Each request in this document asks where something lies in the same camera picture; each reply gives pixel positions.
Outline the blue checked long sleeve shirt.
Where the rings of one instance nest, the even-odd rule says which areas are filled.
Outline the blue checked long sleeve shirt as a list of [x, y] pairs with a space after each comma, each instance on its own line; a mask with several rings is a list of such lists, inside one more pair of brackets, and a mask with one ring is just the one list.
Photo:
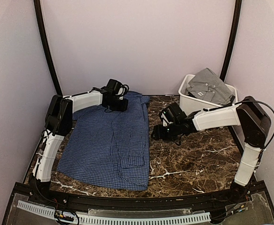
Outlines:
[[128, 100], [124, 112], [98, 105], [74, 113], [76, 125], [59, 160], [58, 172], [105, 188], [148, 188], [150, 98], [132, 91], [124, 98]]

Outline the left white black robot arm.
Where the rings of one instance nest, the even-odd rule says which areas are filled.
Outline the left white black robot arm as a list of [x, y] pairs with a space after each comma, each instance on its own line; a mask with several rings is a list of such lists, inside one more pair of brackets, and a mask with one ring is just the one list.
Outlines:
[[45, 129], [32, 172], [33, 178], [41, 183], [50, 182], [58, 148], [72, 129], [73, 113], [98, 105], [110, 111], [126, 111], [128, 100], [124, 96], [128, 91], [128, 85], [110, 79], [102, 88], [93, 87], [90, 91], [68, 96], [54, 95], [45, 117]]

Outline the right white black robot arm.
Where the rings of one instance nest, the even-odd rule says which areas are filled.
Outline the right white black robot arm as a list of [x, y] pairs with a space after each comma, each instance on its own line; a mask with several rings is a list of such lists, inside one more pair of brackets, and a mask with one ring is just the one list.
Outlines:
[[269, 107], [268, 104], [247, 96], [234, 104], [197, 110], [186, 115], [177, 103], [172, 103], [159, 113], [161, 124], [153, 127], [151, 138], [175, 141], [198, 131], [240, 126], [244, 134], [244, 150], [234, 178], [237, 185], [226, 194], [230, 203], [237, 203], [243, 198], [243, 187], [248, 185], [259, 167], [263, 152], [273, 139], [268, 135], [271, 118], [263, 106]]

